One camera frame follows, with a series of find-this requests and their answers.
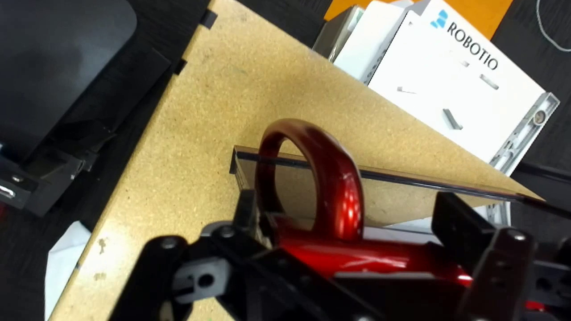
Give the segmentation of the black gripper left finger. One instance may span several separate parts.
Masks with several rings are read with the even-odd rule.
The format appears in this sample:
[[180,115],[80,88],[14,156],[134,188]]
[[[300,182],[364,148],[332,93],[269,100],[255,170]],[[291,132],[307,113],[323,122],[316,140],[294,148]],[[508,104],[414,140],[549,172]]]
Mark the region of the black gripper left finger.
[[350,291],[228,223],[209,225],[193,245],[150,239],[109,321],[185,321],[200,300],[234,321],[382,321]]

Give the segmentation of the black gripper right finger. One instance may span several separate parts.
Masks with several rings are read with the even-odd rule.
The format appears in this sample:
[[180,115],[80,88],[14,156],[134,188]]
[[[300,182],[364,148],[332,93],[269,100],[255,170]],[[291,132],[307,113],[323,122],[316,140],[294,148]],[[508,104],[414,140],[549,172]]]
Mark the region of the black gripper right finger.
[[432,232],[471,277],[455,321],[571,321],[571,247],[537,259],[521,229],[496,229],[453,193],[435,197]]

